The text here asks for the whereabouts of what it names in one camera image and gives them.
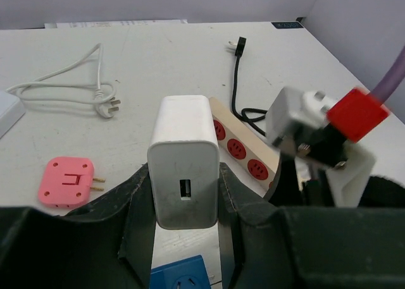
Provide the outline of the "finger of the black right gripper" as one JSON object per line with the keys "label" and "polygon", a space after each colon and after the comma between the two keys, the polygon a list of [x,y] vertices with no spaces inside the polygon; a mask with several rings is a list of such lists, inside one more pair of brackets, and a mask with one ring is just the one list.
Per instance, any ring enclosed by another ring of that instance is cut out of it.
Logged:
{"label": "finger of the black right gripper", "polygon": [[268,190],[268,202],[274,206],[301,205],[301,192],[293,157],[280,156],[276,175]]}

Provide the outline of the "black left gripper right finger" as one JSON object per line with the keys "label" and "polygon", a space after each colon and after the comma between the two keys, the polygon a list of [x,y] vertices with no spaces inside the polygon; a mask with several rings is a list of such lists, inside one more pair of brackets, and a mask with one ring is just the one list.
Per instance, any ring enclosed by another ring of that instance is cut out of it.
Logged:
{"label": "black left gripper right finger", "polygon": [[220,165],[224,288],[403,288],[404,210],[275,207]]}

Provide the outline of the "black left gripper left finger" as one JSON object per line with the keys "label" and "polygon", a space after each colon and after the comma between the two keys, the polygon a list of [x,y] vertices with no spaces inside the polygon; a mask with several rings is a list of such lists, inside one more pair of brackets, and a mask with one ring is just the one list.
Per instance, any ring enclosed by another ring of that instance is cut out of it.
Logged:
{"label": "black left gripper left finger", "polygon": [[2,288],[147,288],[156,216],[143,165],[64,216],[1,209]]}

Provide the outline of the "beige red power strip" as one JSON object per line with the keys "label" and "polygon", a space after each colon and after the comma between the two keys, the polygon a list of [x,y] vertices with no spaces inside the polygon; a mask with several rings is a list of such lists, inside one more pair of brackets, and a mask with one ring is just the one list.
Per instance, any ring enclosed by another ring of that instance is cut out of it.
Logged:
{"label": "beige red power strip", "polygon": [[209,98],[218,144],[264,191],[273,185],[279,154],[234,116],[218,99]]}

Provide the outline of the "white usb charger plug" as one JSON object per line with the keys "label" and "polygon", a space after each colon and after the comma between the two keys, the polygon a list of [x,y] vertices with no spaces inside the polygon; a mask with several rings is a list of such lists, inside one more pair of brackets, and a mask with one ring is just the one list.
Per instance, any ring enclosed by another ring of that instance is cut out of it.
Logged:
{"label": "white usb charger plug", "polygon": [[163,98],[147,164],[160,227],[204,229],[216,223],[220,154],[207,97]]}

